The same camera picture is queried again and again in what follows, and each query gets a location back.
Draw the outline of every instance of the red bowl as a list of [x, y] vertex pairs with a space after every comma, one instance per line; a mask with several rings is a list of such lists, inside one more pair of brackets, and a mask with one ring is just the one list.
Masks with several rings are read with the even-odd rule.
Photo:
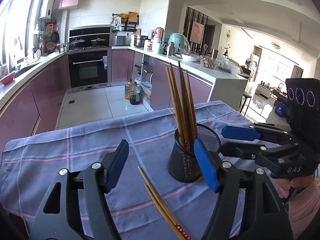
[[14, 79], [14, 71], [9, 73], [8, 75], [4, 76], [2, 79], [0, 79], [0, 83], [7, 85], [10, 84]]

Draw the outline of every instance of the doorway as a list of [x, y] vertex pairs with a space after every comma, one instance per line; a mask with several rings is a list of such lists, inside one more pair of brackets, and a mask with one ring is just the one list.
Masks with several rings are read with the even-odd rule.
[[211, 51], [215, 25], [207, 25], [204, 34], [204, 44], [207, 44], [207, 53]]

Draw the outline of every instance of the pink sleeve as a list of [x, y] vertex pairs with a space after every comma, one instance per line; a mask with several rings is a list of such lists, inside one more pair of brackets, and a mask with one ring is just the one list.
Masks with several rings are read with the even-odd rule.
[[314, 179], [292, 202], [289, 202], [289, 221], [294, 239], [307, 228], [319, 208], [320, 190]]

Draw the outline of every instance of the stool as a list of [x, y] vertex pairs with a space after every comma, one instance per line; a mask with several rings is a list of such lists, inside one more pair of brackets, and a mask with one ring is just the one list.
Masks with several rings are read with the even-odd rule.
[[[245, 106], [245, 103], [246, 103], [247, 99], [250, 98], [250, 101], [249, 101], [249, 104], [250, 104], [251, 98], [252, 98], [252, 96], [251, 96], [249, 93], [247, 93], [246, 91], [243, 93], [243, 97], [244, 97], [244, 103], [243, 103], [243, 106], [241, 107], [240, 114], [241, 114], [241, 112], [242, 112], [242, 110], [243, 110], [243, 108], [244, 108], [244, 106]], [[247, 109], [246, 109], [246, 111], [245, 111], [245, 113], [244, 113], [244, 116], [245, 116], [245, 114], [246, 114], [247, 111], [248, 111], [249, 104], [247, 105]]]

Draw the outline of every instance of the person's hand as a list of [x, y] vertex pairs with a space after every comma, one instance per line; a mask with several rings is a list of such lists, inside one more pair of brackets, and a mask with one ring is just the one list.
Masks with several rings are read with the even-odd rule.
[[276, 191], [280, 198], [287, 198], [289, 196], [290, 187], [305, 188], [308, 187], [313, 181], [314, 174], [307, 177], [289, 179], [276, 179]]

